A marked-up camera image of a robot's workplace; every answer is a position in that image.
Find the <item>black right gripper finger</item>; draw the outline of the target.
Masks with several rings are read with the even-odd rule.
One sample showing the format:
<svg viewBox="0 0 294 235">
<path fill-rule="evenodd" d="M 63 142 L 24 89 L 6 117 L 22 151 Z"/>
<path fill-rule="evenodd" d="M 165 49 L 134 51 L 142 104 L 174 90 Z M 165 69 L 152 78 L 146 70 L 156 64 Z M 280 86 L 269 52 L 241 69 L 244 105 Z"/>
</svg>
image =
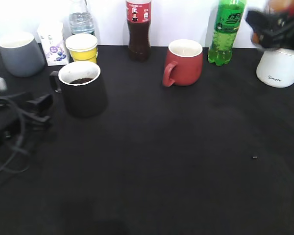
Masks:
<svg viewBox="0 0 294 235">
<path fill-rule="evenodd" d="M 254 45 L 260 50 L 277 50 L 278 34 L 276 32 L 265 34 L 254 32 Z"/>
<path fill-rule="evenodd" d="M 262 12 L 249 10 L 246 22 L 255 33 L 282 33 L 285 21 L 288 18 L 288 11 Z"/>
</svg>

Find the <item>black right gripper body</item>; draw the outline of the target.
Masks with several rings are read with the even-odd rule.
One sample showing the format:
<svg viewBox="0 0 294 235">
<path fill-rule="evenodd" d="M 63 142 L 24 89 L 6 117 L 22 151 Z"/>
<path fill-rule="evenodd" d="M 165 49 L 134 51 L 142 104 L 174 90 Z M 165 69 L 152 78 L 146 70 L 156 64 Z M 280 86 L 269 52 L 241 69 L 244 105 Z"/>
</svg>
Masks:
<svg viewBox="0 0 294 235">
<path fill-rule="evenodd" d="M 294 50 L 294 15 L 278 19 L 274 33 L 273 48 Z"/>
</svg>

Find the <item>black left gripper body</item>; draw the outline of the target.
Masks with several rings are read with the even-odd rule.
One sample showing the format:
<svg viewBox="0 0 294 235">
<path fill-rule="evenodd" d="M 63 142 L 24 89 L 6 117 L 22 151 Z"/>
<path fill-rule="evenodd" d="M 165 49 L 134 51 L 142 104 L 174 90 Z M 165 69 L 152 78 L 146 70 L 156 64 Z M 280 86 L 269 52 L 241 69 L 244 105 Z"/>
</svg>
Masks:
<svg viewBox="0 0 294 235">
<path fill-rule="evenodd" d="M 0 101 L 0 144 L 20 133 L 17 113 L 7 103 Z"/>
</svg>

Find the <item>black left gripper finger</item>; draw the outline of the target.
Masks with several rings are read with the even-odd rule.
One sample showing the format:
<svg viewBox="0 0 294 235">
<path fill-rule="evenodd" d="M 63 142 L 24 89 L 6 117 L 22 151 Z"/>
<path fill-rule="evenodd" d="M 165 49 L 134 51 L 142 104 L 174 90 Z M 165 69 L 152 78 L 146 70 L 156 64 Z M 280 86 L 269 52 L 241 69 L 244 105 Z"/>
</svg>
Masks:
<svg viewBox="0 0 294 235">
<path fill-rule="evenodd" d="M 53 96 L 51 94 L 45 94 L 34 100 L 28 100 L 26 107 L 33 113 L 43 113 L 47 111 L 53 105 Z"/>
<path fill-rule="evenodd" d="M 26 122 L 26 126 L 32 130 L 47 130 L 51 127 L 50 116 L 37 116 L 33 113 L 23 114 Z"/>
</svg>

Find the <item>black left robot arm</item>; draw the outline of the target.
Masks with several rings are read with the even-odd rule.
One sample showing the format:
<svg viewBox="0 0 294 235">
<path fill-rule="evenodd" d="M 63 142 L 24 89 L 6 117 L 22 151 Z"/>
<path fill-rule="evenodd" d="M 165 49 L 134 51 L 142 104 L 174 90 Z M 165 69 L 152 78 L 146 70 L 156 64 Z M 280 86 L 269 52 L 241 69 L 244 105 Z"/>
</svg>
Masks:
<svg viewBox="0 0 294 235">
<path fill-rule="evenodd" d="M 38 98 L 34 98 L 29 92 L 0 96 L 0 146 L 21 133 L 18 111 L 24 118 L 25 135 L 48 129 L 51 117 L 47 112 L 52 105 L 51 94 Z"/>
</svg>

